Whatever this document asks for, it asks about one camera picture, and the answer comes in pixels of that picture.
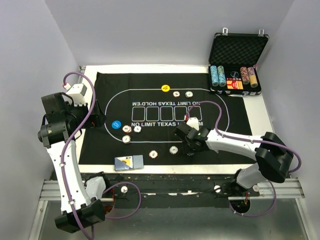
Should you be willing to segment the yellow round dealer button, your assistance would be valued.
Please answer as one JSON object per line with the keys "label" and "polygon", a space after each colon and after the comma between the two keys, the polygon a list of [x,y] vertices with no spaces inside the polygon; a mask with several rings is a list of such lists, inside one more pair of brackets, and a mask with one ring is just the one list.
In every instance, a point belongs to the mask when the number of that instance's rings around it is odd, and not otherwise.
{"label": "yellow round dealer button", "polygon": [[167,84],[164,84],[164,85],[161,86],[161,90],[162,90],[163,92],[169,92],[170,89],[171,89],[170,86],[167,85]]}

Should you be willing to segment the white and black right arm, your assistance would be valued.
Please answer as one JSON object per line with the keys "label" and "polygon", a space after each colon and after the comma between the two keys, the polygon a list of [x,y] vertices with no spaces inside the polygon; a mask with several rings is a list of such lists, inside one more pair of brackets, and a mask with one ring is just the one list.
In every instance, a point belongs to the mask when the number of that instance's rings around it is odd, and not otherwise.
{"label": "white and black right arm", "polygon": [[293,152],[273,132],[266,132],[263,136],[245,136],[217,132],[204,126],[196,129],[183,122],[173,134],[192,152],[225,151],[253,159],[255,163],[237,170],[230,183],[230,191],[236,196],[243,195],[261,182],[284,183],[294,157]]}

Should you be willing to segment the blue small blind button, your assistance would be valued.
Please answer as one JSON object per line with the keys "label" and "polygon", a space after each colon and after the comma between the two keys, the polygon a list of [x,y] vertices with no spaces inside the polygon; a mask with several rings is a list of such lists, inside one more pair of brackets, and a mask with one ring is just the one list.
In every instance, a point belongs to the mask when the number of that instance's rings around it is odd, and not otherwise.
{"label": "blue small blind button", "polygon": [[122,127],[122,123],[119,120],[115,120],[115,121],[112,122],[111,127],[114,130],[118,130],[118,129],[120,129]]}

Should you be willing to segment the black aluminium poker chip case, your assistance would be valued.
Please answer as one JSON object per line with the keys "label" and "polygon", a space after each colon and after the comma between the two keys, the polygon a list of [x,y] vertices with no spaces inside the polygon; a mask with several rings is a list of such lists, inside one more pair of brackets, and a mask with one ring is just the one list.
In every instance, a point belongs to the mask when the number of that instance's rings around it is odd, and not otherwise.
{"label": "black aluminium poker chip case", "polygon": [[[262,87],[257,74],[257,63],[262,55],[269,36],[264,29],[258,33],[229,33],[224,27],[221,32],[214,34],[212,46],[208,58],[208,85],[209,91],[218,95],[227,96],[257,96],[262,93]],[[227,89],[212,86],[210,66],[223,66],[226,78],[241,78],[241,67],[253,67],[257,77],[258,86],[252,88],[250,83],[243,84],[243,90]]]}

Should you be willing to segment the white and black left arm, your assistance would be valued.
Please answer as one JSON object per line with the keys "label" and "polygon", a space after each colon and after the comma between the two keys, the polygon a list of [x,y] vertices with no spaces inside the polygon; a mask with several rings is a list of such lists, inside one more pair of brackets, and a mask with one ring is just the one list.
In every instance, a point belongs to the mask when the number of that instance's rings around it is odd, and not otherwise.
{"label": "white and black left arm", "polygon": [[61,199],[61,215],[55,218],[55,225],[75,233],[105,220],[101,198],[110,194],[110,181],[103,171],[82,179],[75,135],[102,127],[106,117],[97,101],[93,107],[78,105],[64,92],[43,96],[41,101],[45,115],[37,136],[52,160]]}

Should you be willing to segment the aluminium mounting rail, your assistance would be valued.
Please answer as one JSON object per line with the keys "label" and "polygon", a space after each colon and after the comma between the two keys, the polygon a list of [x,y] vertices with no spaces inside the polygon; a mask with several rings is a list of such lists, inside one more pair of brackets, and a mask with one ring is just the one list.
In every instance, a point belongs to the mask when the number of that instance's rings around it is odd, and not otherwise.
{"label": "aluminium mounting rail", "polygon": [[166,179],[160,176],[152,179],[147,176],[146,179],[141,175],[132,176],[127,179],[125,184],[128,188],[138,187],[142,195],[147,196],[192,196],[204,193],[217,194],[219,197],[228,197],[231,200],[243,200],[248,194],[250,199],[272,199],[276,196],[278,199],[303,199],[305,194],[297,178],[287,178],[283,183],[269,183],[268,181],[255,184],[247,190],[231,190],[228,186],[228,178],[215,179],[196,179],[193,176],[190,179],[178,179],[177,176],[171,176]]}

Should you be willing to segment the black poker table mat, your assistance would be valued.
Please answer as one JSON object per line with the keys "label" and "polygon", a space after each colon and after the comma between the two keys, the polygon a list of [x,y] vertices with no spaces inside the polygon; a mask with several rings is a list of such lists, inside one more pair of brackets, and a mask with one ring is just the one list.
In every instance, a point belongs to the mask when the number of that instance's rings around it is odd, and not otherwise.
{"label": "black poker table mat", "polygon": [[[170,91],[161,87],[169,85]],[[96,73],[96,98],[106,116],[105,125],[88,129],[83,138],[79,162],[82,165],[112,165],[116,157],[143,155],[146,165],[251,164],[252,159],[227,151],[206,150],[187,156],[183,143],[173,131],[186,113],[199,120],[199,125],[241,135],[252,130],[242,98],[217,96],[210,92],[206,73]],[[187,91],[193,97],[185,97]],[[120,121],[120,129],[112,122]],[[125,125],[131,133],[123,132]],[[141,126],[141,132],[134,132]],[[122,137],[131,142],[124,144]],[[178,148],[170,154],[170,147]],[[149,152],[158,157],[152,159]]]}

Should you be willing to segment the blue playing card deck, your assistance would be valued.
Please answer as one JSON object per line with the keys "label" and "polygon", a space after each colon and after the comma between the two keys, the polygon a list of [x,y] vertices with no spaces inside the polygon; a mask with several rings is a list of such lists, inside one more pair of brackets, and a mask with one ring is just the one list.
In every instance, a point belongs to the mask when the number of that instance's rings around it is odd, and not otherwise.
{"label": "blue playing card deck", "polygon": [[114,158],[115,171],[138,170],[144,167],[143,155],[129,155]]}

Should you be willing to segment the light blue chip row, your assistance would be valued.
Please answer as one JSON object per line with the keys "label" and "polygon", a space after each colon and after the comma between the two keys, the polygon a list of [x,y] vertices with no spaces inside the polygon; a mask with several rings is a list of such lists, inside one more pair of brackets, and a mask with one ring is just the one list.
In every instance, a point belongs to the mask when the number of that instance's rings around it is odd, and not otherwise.
{"label": "light blue chip row", "polygon": [[219,85],[218,69],[215,65],[210,66],[211,85],[217,87]]}

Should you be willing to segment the red brown chip row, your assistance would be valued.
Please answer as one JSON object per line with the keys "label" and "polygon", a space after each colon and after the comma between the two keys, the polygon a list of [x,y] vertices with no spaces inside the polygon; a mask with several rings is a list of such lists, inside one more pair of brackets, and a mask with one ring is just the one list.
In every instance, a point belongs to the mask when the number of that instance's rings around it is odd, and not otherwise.
{"label": "red brown chip row", "polygon": [[241,73],[241,79],[244,85],[247,85],[250,83],[250,77],[248,73],[248,69],[245,66],[242,66],[240,68],[240,73]]}

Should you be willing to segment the red orange card box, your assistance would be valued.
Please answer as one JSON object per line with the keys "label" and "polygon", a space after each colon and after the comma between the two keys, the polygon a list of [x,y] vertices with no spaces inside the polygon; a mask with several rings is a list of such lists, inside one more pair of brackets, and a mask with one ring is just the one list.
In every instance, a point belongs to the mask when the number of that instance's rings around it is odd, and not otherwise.
{"label": "red orange card box", "polygon": [[243,90],[243,81],[241,78],[227,77],[226,86],[228,90]]}

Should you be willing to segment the purple tan chip row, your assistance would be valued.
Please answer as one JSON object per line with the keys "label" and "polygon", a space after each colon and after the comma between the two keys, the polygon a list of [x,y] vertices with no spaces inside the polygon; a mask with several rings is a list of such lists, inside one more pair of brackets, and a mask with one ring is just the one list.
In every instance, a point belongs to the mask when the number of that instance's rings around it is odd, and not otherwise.
{"label": "purple tan chip row", "polygon": [[256,88],[258,86],[258,80],[257,80],[255,69],[253,67],[248,67],[247,71],[248,71],[250,86],[252,88]]}

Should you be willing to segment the red white chip near edge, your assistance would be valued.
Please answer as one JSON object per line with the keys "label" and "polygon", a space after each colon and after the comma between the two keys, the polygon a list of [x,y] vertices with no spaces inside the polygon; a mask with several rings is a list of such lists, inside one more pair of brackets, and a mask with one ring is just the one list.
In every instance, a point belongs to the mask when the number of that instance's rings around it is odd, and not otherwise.
{"label": "red white chip near edge", "polygon": [[156,159],[158,157],[158,152],[156,150],[151,150],[148,155],[150,158]]}

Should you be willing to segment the grey white 1 chip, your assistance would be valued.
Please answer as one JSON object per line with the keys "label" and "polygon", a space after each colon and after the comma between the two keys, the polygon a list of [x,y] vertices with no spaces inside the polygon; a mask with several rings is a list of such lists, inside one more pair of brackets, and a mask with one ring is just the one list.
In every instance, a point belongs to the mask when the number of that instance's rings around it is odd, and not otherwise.
{"label": "grey white 1 chip", "polygon": [[124,136],[122,137],[122,142],[123,142],[124,144],[129,144],[129,143],[131,142],[131,137],[130,137],[129,135],[124,135]]}

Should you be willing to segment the red white 100 chip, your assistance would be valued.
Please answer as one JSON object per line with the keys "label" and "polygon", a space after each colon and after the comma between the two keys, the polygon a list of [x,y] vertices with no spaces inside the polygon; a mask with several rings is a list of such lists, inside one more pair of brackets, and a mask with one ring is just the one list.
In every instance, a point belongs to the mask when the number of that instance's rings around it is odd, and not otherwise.
{"label": "red white 100 chip", "polygon": [[129,126],[129,125],[124,125],[123,128],[122,128],[122,131],[123,131],[124,133],[126,133],[126,134],[131,133],[132,130],[133,130],[132,127]]}

